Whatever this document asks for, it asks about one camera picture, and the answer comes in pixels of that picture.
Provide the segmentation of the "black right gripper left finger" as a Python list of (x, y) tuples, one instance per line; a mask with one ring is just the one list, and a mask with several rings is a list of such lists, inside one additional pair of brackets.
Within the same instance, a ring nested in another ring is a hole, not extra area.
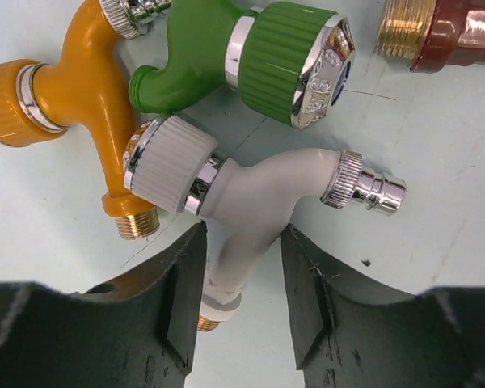
[(192, 371), (205, 223), (85, 293), (0, 283), (0, 387), (181, 387)]

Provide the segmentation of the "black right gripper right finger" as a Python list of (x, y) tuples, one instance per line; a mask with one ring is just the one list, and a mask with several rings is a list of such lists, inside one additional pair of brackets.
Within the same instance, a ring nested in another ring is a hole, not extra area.
[(281, 257), (297, 369), (308, 387), (485, 387), (485, 287), (411, 295), (295, 226)]

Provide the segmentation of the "grey white water faucet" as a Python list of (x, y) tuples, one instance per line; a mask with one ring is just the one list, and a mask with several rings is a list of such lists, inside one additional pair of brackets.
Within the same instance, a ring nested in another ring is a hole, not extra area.
[(407, 185), (364, 164), (352, 150), (306, 148), (243, 167), (217, 140), (176, 116), (144, 123), (123, 154), (123, 184), (169, 213), (188, 212), (229, 232), (205, 271), (198, 328), (211, 331), (240, 307), (247, 278), (289, 224), (297, 202), (315, 197), (342, 209), (351, 202), (388, 215)]

